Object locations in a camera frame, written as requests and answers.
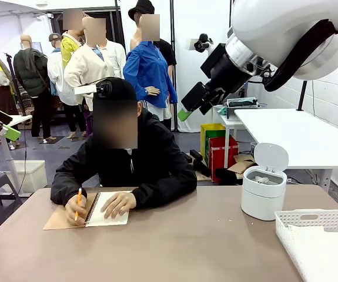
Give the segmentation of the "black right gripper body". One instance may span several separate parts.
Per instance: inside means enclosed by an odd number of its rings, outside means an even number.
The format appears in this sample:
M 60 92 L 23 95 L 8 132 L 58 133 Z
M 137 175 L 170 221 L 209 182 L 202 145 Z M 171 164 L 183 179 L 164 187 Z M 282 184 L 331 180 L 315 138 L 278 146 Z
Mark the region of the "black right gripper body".
M 227 55 L 209 55 L 206 60 L 206 85 L 210 92 L 222 88 L 226 94 L 237 92 L 247 81 L 247 73 L 240 70 Z

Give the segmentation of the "person's right hand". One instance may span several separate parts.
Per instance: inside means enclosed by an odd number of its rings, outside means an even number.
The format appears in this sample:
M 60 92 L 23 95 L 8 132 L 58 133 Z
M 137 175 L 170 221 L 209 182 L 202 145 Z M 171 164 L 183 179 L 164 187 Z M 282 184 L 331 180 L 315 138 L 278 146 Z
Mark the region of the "person's right hand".
M 71 226 L 84 226 L 88 212 L 86 211 L 87 199 L 81 196 L 78 203 L 78 195 L 71 197 L 65 205 L 67 222 Z

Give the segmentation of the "person's left hand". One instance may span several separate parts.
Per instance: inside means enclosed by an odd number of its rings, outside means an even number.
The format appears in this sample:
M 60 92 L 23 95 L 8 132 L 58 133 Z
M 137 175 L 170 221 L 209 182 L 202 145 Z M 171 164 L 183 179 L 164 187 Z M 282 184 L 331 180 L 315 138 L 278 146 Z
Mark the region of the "person's left hand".
M 107 199 L 101 208 L 104 218 L 115 218 L 117 215 L 124 215 L 129 210 L 136 207 L 135 196 L 131 192 L 117 192 Z

